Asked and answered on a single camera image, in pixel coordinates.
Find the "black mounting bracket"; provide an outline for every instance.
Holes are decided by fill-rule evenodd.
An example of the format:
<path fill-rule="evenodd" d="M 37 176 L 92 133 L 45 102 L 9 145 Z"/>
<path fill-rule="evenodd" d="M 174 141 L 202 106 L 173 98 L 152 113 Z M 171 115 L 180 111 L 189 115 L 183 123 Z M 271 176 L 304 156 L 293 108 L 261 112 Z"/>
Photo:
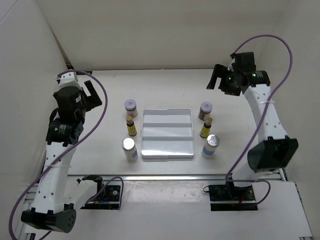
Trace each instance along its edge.
<path fill-rule="evenodd" d="M 97 209 L 97 210 L 118 210 L 119 201 L 121 194 L 120 185 L 108 185 L 104 189 L 104 194 L 99 196 L 100 200 L 106 199 L 104 201 L 96 201 L 96 203 L 87 203 L 81 209 Z"/>
<path fill-rule="evenodd" d="M 235 187 L 233 182 L 225 185 L 209 185 L 210 206 L 212 212 L 218 211 L 256 211 L 254 189 Z"/>

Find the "white table surface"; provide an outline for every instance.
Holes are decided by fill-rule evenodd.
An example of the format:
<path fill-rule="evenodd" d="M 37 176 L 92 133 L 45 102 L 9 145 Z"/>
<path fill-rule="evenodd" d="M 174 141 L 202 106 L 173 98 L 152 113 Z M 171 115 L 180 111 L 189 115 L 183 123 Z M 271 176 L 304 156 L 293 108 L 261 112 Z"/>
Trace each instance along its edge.
<path fill-rule="evenodd" d="M 225 174 L 253 134 L 256 124 L 243 95 L 225 95 L 207 90 L 212 69 L 112 70 L 93 71 L 108 94 L 105 118 L 97 130 L 76 150 L 70 175 L 209 175 Z M 89 79 L 79 76 L 80 84 Z M 100 87 L 94 84 L 98 94 Z M 129 137 L 124 102 L 134 99 L 138 116 L 133 120 L 138 134 L 133 137 L 138 149 L 136 162 L 128 162 L 121 142 Z M 204 101 L 213 104 L 211 134 L 220 137 L 213 159 L 202 157 L 205 140 L 199 136 L 204 122 L 198 118 Z M 82 136 L 97 122 L 102 106 L 87 112 Z M 150 162 L 141 157 L 141 117 L 144 109 L 190 109 L 192 111 L 195 155 L 192 159 Z"/>
<path fill-rule="evenodd" d="M 210 211 L 206 181 L 126 181 L 120 210 L 78 210 L 68 234 L 46 240 L 299 240 L 311 237 L 293 182 L 271 181 L 258 211 Z M 256 199 L 267 191 L 254 183 Z M 30 226 L 39 239 L 46 231 Z"/>

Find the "white wall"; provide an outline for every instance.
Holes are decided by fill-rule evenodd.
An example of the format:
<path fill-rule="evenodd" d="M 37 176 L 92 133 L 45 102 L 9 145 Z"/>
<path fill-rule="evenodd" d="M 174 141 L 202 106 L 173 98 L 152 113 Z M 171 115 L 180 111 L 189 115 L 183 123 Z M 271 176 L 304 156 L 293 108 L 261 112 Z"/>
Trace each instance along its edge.
<path fill-rule="evenodd" d="M 270 33 L 288 0 L 37 0 L 80 69 L 212 68 Z M 259 57 L 266 40 L 245 50 Z"/>
<path fill-rule="evenodd" d="M 293 68 L 276 96 L 279 117 L 299 148 L 287 167 L 297 182 L 303 206 L 315 237 L 320 239 L 320 1 L 291 0 L 274 33 L 289 43 Z M 289 57 L 285 47 L 270 41 L 257 64 L 268 71 L 275 86 L 285 75 Z"/>
<path fill-rule="evenodd" d="M 0 1 L 0 239 L 10 239 L 11 208 L 40 170 L 55 75 L 64 69 L 35 1 Z"/>

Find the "yellow bottle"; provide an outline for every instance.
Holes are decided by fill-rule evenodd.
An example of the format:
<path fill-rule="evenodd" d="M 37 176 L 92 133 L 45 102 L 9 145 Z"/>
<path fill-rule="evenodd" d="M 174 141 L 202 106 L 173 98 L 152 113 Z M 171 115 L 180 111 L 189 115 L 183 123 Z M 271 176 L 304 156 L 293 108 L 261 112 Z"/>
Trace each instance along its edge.
<path fill-rule="evenodd" d="M 128 133 L 131 137 L 137 135 L 137 130 L 134 121 L 131 116 L 126 116 L 126 126 L 128 128 Z"/>
<path fill-rule="evenodd" d="M 212 118 L 208 117 L 200 131 L 200 137 L 205 139 L 206 137 L 209 136 L 211 124 L 212 124 Z"/>

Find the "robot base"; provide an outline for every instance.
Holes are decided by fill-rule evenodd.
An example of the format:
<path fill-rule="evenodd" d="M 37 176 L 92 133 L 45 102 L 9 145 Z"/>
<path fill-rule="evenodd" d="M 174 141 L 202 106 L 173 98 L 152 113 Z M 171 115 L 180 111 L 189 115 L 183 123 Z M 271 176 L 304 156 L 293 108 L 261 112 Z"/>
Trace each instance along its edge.
<path fill-rule="evenodd" d="M 211 211 L 256 211 L 256 197 L 252 185 L 235 187 L 233 182 L 225 185 L 209 185 Z"/>

